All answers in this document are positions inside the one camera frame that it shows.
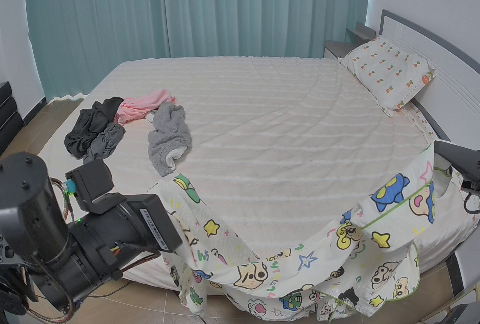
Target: pink star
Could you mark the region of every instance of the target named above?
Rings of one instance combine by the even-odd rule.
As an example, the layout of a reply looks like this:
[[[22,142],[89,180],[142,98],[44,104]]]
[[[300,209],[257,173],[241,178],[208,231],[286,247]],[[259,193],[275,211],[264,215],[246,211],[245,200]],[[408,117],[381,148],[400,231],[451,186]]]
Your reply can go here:
[[[427,169],[425,172],[423,172],[420,176],[420,179],[422,179],[425,184],[429,182],[429,180],[433,177],[434,174],[434,169],[432,168],[432,165],[430,164],[430,161],[427,162]]]

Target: pillow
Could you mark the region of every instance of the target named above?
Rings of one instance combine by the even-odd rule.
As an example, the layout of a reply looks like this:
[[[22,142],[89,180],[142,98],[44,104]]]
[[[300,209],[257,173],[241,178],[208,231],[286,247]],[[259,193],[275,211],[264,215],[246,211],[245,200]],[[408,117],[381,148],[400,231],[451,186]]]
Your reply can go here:
[[[366,87],[388,115],[400,109],[435,76],[427,60],[380,35],[339,62]]]

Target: bed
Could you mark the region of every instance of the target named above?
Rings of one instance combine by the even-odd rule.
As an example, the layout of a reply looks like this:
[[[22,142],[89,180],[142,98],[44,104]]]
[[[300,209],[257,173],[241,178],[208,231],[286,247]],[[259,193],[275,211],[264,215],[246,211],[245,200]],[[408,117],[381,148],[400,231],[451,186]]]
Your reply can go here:
[[[160,178],[147,155],[152,124],[126,124],[123,141],[105,160],[114,190],[145,193],[181,172],[260,257],[276,254],[373,193],[435,134],[478,149],[474,135],[456,127],[469,117],[459,110],[477,115],[472,123],[480,123],[480,75],[472,68],[474,62],[465,62],[458,50],[449,51],[434,35],[387,11],[381,24],[383,33],[426,57],[438,72],[414,104],[394,117],[387,117],[361,83],[330,59],[145,59],[114,69],[39,156],[50,176],[63,178],[81,165],[63,145],[80,109],[96,100],[165,88],[185,108],[192,147],[177,160],[174,174]],[[453,77],[468,80],[460,83]],[[422,272],[444,260],[475,230],[477,220],[465,213],[464,197],[459,183],[452,182],[437,200],[437,229],[416,240]],[[76,205],[74,211],[75,217],[82,215]],[[135,267],[125,277],[176,289],[161,259]]]

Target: bed sheet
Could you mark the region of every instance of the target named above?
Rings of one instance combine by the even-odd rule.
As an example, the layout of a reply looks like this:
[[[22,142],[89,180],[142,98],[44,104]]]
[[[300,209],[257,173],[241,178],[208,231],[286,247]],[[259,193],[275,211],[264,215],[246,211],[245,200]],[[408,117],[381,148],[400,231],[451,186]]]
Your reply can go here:
[[[387,117],[361,83],[330,59],[146,59],[120,64],[56,131],[40,153],[50,175],[63,178],[81,165],[63,146],[80,109],[161,88],[185,108],[192,148],[177,160],[173,175],[160,178],[147,155],[152,124],[127,123],[105,160],[114,190],[144,193],[181,172],[261,257],[311,236],[428,146],[408,110]],[[450,187],[436,204],[435,233],[418,237],[422,271],[474,229],[461,197]],[[75,212],[81,216],[77,206]],[[175,289],[161,260],[125,277]]]

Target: barcode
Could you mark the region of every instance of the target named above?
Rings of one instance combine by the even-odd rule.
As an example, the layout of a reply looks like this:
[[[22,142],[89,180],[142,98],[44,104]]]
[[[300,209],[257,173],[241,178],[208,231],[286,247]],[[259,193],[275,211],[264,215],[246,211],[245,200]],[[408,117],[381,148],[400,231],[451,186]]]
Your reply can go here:
[[[160,235],[160,232],[153,223],[152,218],[150,217],[150,214],[148,213],[148,210],[144,208],[140,208],[141,215],[145,219],[145,223],[147,223],[148,228],[150,228],[150,231],[152,232],[153,237],[155,238],[156,242],[159,244],[160,248],[163,249],[164,251],[169,251],[168,246],[165,244],[162,235]]]

